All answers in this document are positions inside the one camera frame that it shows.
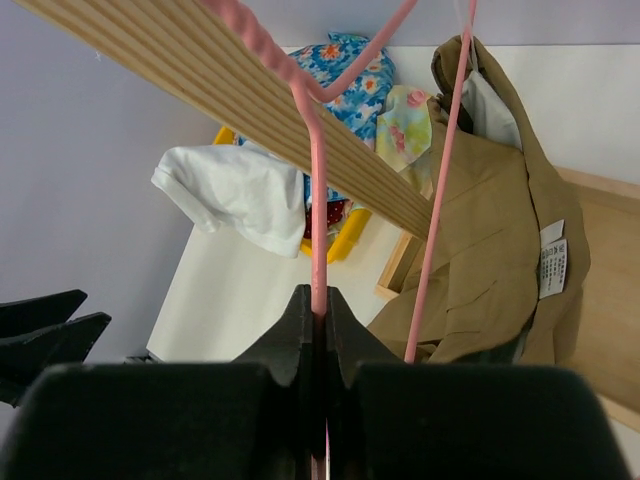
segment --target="wooden tray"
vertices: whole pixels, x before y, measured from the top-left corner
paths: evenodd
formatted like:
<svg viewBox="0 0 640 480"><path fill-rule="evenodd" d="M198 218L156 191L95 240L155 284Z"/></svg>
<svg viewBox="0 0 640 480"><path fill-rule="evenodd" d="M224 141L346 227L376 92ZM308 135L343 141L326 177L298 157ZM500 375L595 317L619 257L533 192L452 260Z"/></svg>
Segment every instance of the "wooden tray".
<svg viewBox="0 0 640 480"><path fill-rule="evenodd" d="M608 414L640 432L640 186L561 169L580 196L591 248L576 353ZM391 299L420 270L424 241L403 232L376 293Z"/></svg>

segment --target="white cloth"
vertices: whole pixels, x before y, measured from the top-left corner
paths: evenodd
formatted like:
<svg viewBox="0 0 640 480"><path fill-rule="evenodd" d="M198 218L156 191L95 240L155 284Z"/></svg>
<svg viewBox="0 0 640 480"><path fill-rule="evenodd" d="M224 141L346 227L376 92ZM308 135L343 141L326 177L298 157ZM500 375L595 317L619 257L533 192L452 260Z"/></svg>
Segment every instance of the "white cloth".
<svg viewBox="0 0 640 480"><path fill-rule="evenodd" d="M172 148L151 181L201 230L226 224L265 250L298 256L305 228L302 173L257 145Z"/></svg>
<svg viewBox="0 0 640 480"><path fill-rule="evenodd" d="M473 133L522 150L513 115L484 77L472 70L462 85L462 105L473 119Z"/></svg>

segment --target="yellow floral cloth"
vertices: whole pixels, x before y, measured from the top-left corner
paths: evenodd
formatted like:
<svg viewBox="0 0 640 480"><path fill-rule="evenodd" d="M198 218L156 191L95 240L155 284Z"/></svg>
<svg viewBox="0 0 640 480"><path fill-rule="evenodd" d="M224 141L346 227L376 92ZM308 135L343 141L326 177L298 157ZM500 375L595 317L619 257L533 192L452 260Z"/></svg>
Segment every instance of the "yellow floral cloth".
<svg viewBox="0 0 640 480"><path fill-rule="evenodd" d="M419 88L395 85L385 101L385 113L378 116L376 153L416 190L428 176L427 159L431 146L431 122L427 100Z"/></svg>

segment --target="wooden frame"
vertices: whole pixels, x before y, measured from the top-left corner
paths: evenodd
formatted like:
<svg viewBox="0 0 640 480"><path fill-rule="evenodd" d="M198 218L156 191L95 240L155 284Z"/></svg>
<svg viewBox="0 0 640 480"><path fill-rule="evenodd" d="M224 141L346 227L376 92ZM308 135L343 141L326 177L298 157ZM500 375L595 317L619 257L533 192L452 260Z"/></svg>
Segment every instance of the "wooden frame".
<svg viewBox="0 0 640 480"><path fill-rule="evenodd" d="M582 323L568 366L587 378L612 418L640 432L640 185L558 171L578 191L591 248ZM397 296L423 256L424 241L403 232L376 293Z"/></svg>
<svg viewBox="0 0 640 480"><path fill-rule="evenodd" d="M307 127L286 83L197 0L16 0L131 71L306 172ZM426 201L316 105L329 184L400 228L427 235Z"/></svg>

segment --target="dark red cloth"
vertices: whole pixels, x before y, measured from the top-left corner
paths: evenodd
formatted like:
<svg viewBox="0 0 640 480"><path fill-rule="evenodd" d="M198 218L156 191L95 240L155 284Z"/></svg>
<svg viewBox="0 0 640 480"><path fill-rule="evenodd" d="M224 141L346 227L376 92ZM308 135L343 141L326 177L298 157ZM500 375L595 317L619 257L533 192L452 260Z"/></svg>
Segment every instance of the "dark red cloth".
<svg viewBox="0 0 640 480"><path fill-rule="evenodd" d="M327 203L327 227L335 225L342 220L344 213L344 205L346 200L338 200L337 202ZM305 219L304 238L311 238L311 208L307 210Z"/></svg>

